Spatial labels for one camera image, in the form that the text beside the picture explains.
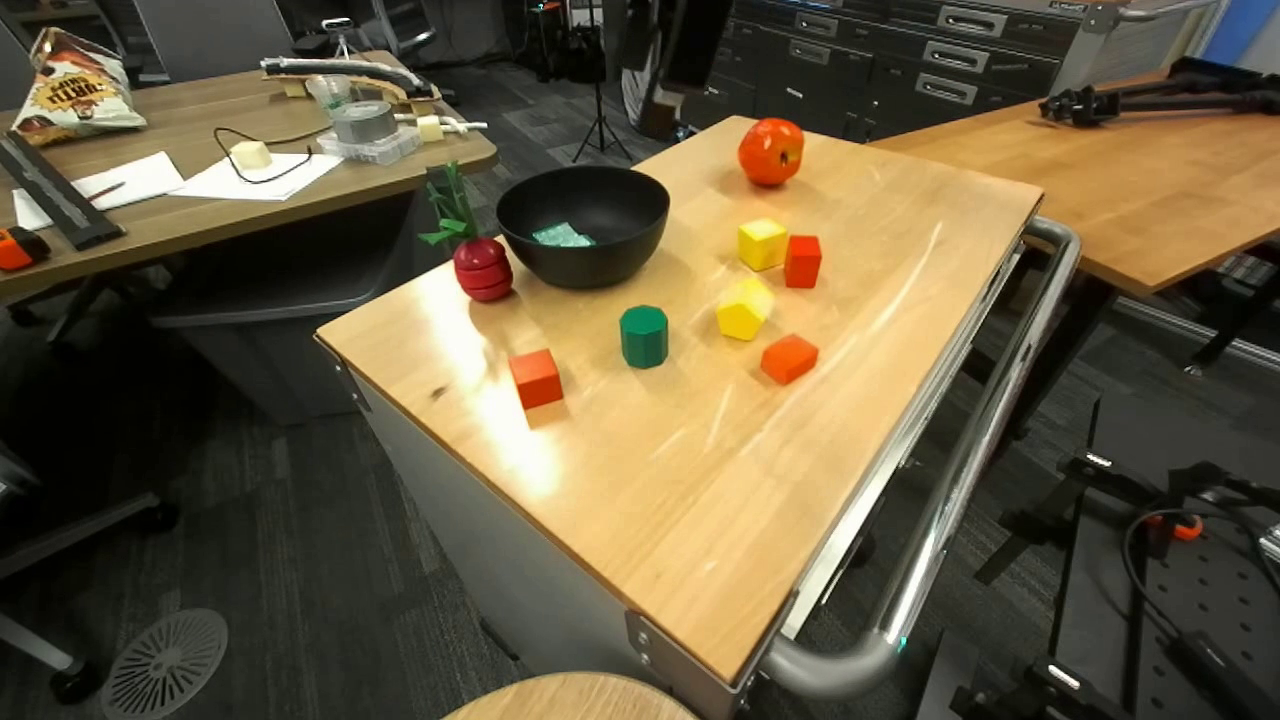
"orange block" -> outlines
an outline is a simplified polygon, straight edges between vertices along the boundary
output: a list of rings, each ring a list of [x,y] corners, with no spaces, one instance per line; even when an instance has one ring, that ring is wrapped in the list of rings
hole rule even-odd
[[[760,369],[778,384],[791,384],[817,364],[818,346],[796,334],[765,347],[760,356]]]
[[[787,261],[783,273],[787,287],[813,287],[818,284],[818,268],[822,266],[822,246],[818,237],[794,234],[787,243]]]
[[[516,379],[516,392],[525,410],[556,402],[564,397],[561,387],[559,369],[550,350],[539,350],[529,355],[517,355],[507,360],[511,377]]]

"ruler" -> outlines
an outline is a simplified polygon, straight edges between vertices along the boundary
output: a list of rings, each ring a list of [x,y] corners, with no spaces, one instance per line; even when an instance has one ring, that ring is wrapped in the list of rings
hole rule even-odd
[[[17,131],[0,136],[0,167],[31,195],[76,250],[88,250],[124,234],[124,228],[108,220]]]

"wooden tabletop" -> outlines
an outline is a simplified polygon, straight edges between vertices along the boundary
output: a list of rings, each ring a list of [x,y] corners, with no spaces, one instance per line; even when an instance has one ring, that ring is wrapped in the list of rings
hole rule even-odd
[[[367,55],[379,63],[399,64],[388,53]],[[261,78],[260,70],[251,70],[137,91],[134,106],[147,119],[145,129],[77,140],[45,147],[42,152],[68,179],[78,179],[164,150],[178,172],[189,178],[221,159],[212,137],[218,126],[261,140],[294,137],[310,129],[319,135],[328,120],[315,101],[285,97],[280,83]],[[460,117],[444,102],[438,109]],[[13,117],[14,113],[0,113],[0,124],[8,129]],[[308,142],[315,151],[320,150],[314,136],[273,150],[305,152]],[[156,197],[109,210],[108,218],[128,234],[74,252],[55,228],[40,231],[54,246],[54,256],[28,270],[0,273],[0,297],[408,192],[422,184],[426,168],[451,160],[457,160],[466,172],[479,172],[497,163],[497,152],[479,132],[451,135],[392,165],[343,161],[285,202]],[[0,227],[17,224],[13,187],[9,176],[0,173]]]
[[[1043,187],[1041,214],[1080,234],[1080,269],[1137,296],[1280,231],[1270,115],[1139,113],[1075,128],[1027,102],[876,146]]]
[[[671,696],[631,678],[559,673],[468,702],[445,720],[695,720]]]
[[[636,167],[671,192],[662,245],[603,291],[547,286],[470,302],[438,268],[320,338],[536,527],[726,680],[764,635],[948,338],[1041,200],[1039,188],[828,137],[781,190],[750,186],[730,118]],[[783,287],[753,342],[714,309],[753,275],[737,225],[818,234],[818,287]],[[663,309],[671,356],[630,369],[618,319]],[[799,333],[817,368],[787,387],[764,348]],[[507,357],[550,348],[563,402],[526,418]]]

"paper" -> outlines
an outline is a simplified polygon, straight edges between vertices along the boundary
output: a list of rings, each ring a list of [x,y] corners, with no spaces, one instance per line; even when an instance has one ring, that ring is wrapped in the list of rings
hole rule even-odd
[[[270,165],[259,170],[241,170],[241,173],[248,179],[266,179],[293,168],[306,159],[307,156],[301,152],[273,152]],[[291,170],[271,182],[255,184],[239,179],[239,176],[236,174],[236,169],[232,167],[232,161],[223,158],[169,195],[283,202],[292,197],[294,192],[320,179],[320,176],[332,170],[340,161],[342,158],[316,152],[296,170]]]
[[[108,192],[93,201],[99,210],[110,210],[122,205],[129,205],[141,200],[150,200],[166,195],[184,182],[173,167],[173,160],[168,152],[156,152],[148,158],[125,163],[110,170],[81,178],[72,183],[72,187],[88,197],[95,192],[101,192],[113,184],[124,183],[122,187]],[[28,231],[38,231],[54,224],[49,215],[36,205],[36,201],[27,195],[26,190],[13,191],[13,209],[18,218],[18,224]]]

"green hexagonal block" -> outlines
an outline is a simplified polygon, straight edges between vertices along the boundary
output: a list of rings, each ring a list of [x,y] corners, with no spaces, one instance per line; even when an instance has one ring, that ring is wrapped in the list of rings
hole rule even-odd
[[[636,305],[622,314],[622,356],[632,368],[655,368],[667,360],[667,314]]]

